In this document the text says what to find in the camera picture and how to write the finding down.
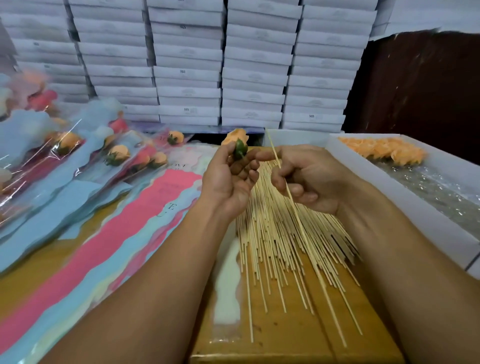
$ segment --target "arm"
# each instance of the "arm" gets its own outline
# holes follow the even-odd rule
[[[415,363],[477,363],[480,282],[440,252],[380,191],[322,148],[279,147],[296,202],[336,215],[360,250]],[[257,154],[273,159],[272,152]]]
[[[218,247],[258,178],[255,151],[229,167],[234,147],[219,148],[199,200],[148,262],[60,340],[43,363],[183,359]]]

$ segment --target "person's right arm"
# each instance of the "person's right arm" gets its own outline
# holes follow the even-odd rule
[[[314,146],[281,146],[272,184],[332,213],[368,265],[415,363],[480,362],[480,282],[439,251],[379,190]],[[273,160],[272,151],[257,160]]]

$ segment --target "person's left arm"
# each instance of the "person's left arm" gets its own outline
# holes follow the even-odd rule
[[[229,166],[222,146],[202,193],[146,264],[87,314],[42,363],[179,363],[229,223],[247,206],[259,167],[251,151]]]

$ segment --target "stacked box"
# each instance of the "stacked box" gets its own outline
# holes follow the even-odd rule
[[[58,101],[84,103],[91,94],[76,47],[78,39],[68,5],[63,0],[2,0],[0,17],[12,39],[20,70],[50,76]]]
[[[223,0],[147,0],[156,56],[160,121],[218,125]]]
[[[153,45],[143,0],[69,0],[78,48],[97,96],[115,97],[125,118],[159,121]]]
[[[302,0],[284,129],[340,132],[377,0]]]
[[[222,125],[277,129],[292,62],[298,0],[229,0]]]

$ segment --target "hand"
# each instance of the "hand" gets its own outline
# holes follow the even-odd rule
[[[336,215],[347,201],[350,187],[362,180],[336,160],[327,150],[317,146],[279,146],[276,148],[281,168],[272,170],[272,184],[282,195],[312,210]],[[274,160],[272,150],[257,153],[258,161]]]
[[[218,148],[202,179],[200,199],[210,204],[228,223],[240,215],[248,205],[250,191],[258,181],[260,166],[255,160],[258,149],[253,149],[238,161],[233,161],[235,143]]]

